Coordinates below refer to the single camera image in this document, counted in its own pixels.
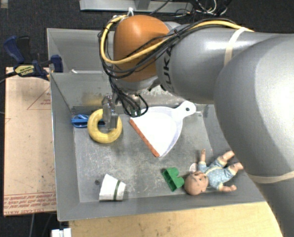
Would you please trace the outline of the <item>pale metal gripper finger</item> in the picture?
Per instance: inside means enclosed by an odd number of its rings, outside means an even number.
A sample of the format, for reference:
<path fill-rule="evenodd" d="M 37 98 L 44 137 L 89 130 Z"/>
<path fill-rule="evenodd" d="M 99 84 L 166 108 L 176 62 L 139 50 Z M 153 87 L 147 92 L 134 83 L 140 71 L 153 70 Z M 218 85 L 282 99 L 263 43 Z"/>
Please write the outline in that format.
<path fill-rule="evenodd" d="M 112 109 L 111 110 L 111 129 L 117 128 L 118 118 L 119 118 L 118 113 L 114 109 Z"/>
<path fill-rule="evenodd" d="M 105 127 L 108 129 L 111 128 L 111 118 L 112 118 L 111 98 L 112 98 L 111 95 L 106 95 L 102 100 L 103 121 L 105 123 Z"/>

